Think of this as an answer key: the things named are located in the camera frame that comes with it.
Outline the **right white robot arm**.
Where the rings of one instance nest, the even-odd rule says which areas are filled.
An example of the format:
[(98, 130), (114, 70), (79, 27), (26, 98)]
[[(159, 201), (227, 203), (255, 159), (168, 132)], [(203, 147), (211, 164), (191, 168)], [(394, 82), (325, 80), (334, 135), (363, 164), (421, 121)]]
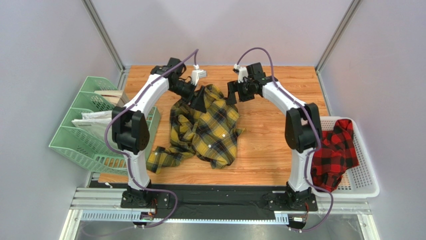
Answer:
[(237, 80), (227, 84), (227, 105), (253, 100), (259, 95), (285, 114), (285, 141), (291, 149), (291, 173), (286, 183), (283, 203), (298, 210), (313, 196), (307, 173), (313, 153), (321, 145), (321, 120), (315, 103), (305, 103), (288, 92), (274, 76), (267, 76), (261, 63), (235, 64)]

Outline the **yellow plaid long sleeve shirt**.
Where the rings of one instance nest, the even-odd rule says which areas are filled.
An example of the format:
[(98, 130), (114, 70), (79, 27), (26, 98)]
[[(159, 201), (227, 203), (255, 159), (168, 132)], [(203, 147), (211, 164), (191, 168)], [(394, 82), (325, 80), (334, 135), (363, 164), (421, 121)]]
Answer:
[(210, 163), (212, 169), (230, 166), (238, 155), (238, 108), (228, 105), (222, 91), (214, 84), (204, 88), (206, 112), (190, 108), (178, 100), (170, 109), (170, 146), (157, 146), (148, 160), (148, 171), (159, 174), (162, 168), (177, 167), (196, 156)]

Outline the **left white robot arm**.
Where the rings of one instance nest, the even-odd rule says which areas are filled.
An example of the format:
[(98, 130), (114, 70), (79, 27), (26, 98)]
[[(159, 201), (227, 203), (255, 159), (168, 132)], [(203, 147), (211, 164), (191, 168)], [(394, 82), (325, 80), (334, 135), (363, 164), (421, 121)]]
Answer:
[(183, 61), (170, 58), (163, 66), (155, 66), (138, 94), (123, 107), (112, 110), (111, 123), (107, 130), (118, 147), (118, 153), (127, 157), (128, 185), (122, 194), (122, 208), (147, 208), (155, 202), (156, 190), (151, 188), (151, 179), (146, 167), (146, 152), (150, 151), (151, 133), (147, 117), (159, 98), (171, 91), (181, 97), (190, 108), (206, 112), (204, 89), (196, 91), (198, 81), (207, 72), (194, 64), (188, 82), (181, 79), (186, 70)]

